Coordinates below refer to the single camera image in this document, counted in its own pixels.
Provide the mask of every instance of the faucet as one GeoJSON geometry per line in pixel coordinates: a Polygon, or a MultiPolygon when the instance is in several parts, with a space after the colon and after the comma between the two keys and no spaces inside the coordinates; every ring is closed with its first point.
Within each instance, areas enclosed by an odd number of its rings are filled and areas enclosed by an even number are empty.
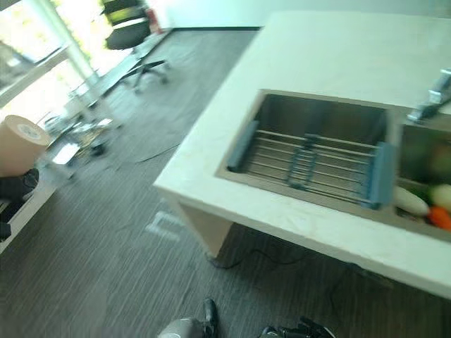
{"type": "Polygon", "coordinates": [[[432,118],[445,104],[451,102],[451,68],[440,71],[440,79],[429,90],[429,100],[417,106],[407,119],[414,123],[422,123],[425,119],[432,118]]]}

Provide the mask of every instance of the white wall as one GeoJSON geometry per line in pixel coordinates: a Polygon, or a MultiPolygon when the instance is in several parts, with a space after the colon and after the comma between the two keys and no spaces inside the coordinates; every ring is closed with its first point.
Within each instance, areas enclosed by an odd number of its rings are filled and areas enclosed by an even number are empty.
{"type": "Polygon", "coordinates": [[[451,17],[451,0],[149,0],[164,27],[262,26],[274,11],[364,11],[451,17]]]}

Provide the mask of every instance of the kitchen island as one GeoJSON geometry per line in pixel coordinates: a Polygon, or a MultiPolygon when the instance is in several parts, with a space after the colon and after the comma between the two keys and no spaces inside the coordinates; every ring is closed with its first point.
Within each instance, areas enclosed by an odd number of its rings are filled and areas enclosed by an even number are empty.
{"type": "Polygon", "coordinates": [[[451,241],[217,175],[262,89],[413,108],[451,66],[450,36],[449,19],[274,14],[155,186],[213,257],[239,223],[451,299],[451,241]]]}

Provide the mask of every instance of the office chair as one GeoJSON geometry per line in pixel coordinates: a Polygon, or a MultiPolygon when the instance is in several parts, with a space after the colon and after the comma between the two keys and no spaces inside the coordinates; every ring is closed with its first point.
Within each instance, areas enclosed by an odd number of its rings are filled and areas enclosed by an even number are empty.
{"type": "MultiPolygon", "coordinates": [[[[108,49],[129,49],[140,45],[151,32],[149,19],[140,0],[102,0],[106,19],[113,26],[113,32],[106,38],[108,49]]],[[[137,91],[142,76],[145,73],[154,72],[152,68],[166,63],[165,60],[144,63],[146,56],[138,58],[135,67],[127,72],[120,80],[137,74],[133,88],[137,91]]],[[[166,75],[154,72],[160,77],[161,83],[167,83],[166,75]]]]}

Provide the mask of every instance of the paper roll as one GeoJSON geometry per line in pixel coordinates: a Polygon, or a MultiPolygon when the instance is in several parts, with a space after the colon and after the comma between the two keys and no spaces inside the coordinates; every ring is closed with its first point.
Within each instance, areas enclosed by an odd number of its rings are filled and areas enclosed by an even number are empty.
{"type": "Polygon", "coordinates": [[[33,122],[6,116],[0,123],[0,177],[25,174],[49,144],[50,136],[33,122]]]}

